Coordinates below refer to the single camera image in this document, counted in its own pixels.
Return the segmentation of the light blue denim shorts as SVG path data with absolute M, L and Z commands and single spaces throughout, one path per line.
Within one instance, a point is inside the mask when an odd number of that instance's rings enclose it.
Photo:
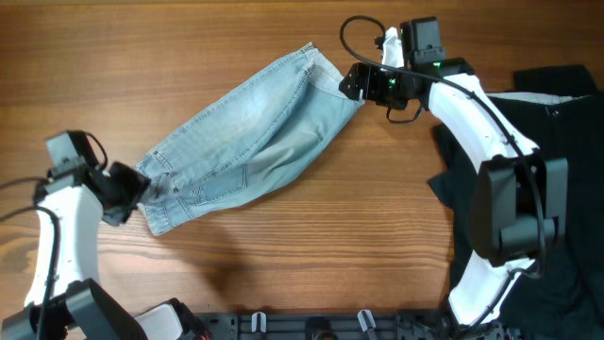
M 308 43 L 273 61 L 159 142 L 136 165 L 151 180 L 139 207 L 162 235 L 294 181 L 363 105 Z

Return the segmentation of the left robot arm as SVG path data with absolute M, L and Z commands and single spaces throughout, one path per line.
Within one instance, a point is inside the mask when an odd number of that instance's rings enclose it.
M 25 307 L 2 322 L 5 339 L 64 339 L 79 329 L 89 339 L 209 339 L 210 330 L 176 298 L 132 315 L 99 283 L 98 229 L 124 224 L 149 178 L 96 157 L 90 132 L 66 130 L 46 141 L 52 167 L 32 179 L 31 205 L 40 238 Z

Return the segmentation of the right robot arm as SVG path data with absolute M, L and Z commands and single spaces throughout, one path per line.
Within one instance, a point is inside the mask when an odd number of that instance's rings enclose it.
M 436 18 L 379 30 L 381 60 L 355 53 L 357 63 L 339 89 L 388 111 L 418 101 L 472 163 L 478 176 L 468 217 L 473 251 L 448 296 L 456 325 L 469 332 L 498 318 L 520 277 L 544 275 L 548 247 L 565 235 L 568 163 L 543 157 L 482 90 L 469 63 L 446 56 Z

